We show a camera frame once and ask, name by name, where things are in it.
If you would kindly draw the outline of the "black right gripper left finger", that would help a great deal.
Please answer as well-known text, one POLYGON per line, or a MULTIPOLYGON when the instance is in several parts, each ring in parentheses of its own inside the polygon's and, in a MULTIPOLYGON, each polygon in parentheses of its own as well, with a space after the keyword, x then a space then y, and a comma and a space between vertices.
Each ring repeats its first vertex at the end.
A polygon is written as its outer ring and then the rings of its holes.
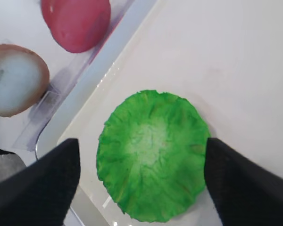
POLYGON ((69 138, 0 182, 0 226, 62 226, 80 175, 79 142, 69 138))

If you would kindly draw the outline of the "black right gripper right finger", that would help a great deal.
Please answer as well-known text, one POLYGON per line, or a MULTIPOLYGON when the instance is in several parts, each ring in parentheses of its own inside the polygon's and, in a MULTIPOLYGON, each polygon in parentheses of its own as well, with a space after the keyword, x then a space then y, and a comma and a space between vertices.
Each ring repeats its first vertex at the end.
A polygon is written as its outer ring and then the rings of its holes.
POLYGON ((224 226, 283 226, 283 179, 218 138, 207 140, 204 178, 224 226))

